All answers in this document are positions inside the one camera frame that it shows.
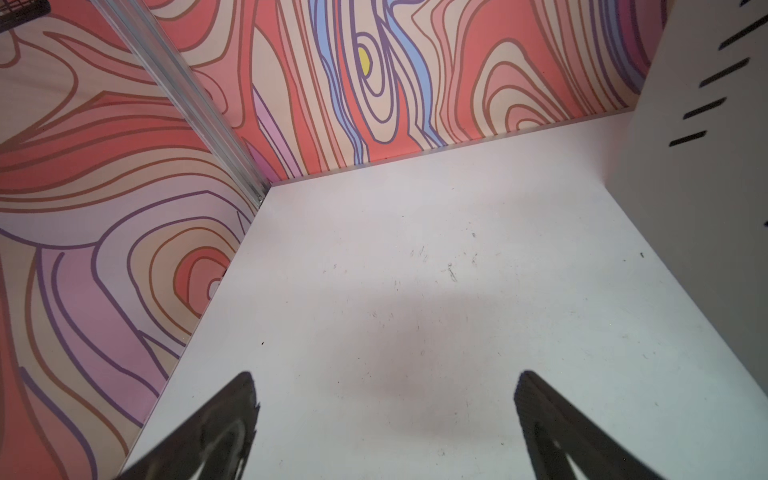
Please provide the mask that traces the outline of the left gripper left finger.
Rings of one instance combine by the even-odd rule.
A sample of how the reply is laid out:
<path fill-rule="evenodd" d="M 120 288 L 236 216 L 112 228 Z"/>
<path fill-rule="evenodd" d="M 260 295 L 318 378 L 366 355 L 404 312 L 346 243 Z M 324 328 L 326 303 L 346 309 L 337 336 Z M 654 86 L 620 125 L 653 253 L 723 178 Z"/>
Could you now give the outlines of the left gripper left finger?
<path fill-rule="evenodd" d="M 252 374 L 236 375 L 121 479 L 240 479 L 257 433 Z"/>

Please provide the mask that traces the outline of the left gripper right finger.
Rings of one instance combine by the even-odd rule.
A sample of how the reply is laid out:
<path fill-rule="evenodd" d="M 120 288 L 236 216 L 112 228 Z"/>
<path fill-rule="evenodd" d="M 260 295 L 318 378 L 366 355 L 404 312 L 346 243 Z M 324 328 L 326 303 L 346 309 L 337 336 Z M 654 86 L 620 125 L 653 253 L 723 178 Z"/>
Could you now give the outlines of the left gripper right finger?
<path fill-rule="evenodd" d="M 588 479 L 658 479 L 537 373 L 519 376 L 514 402 L 535 477 L 574 479 L 577 466 Z"/>

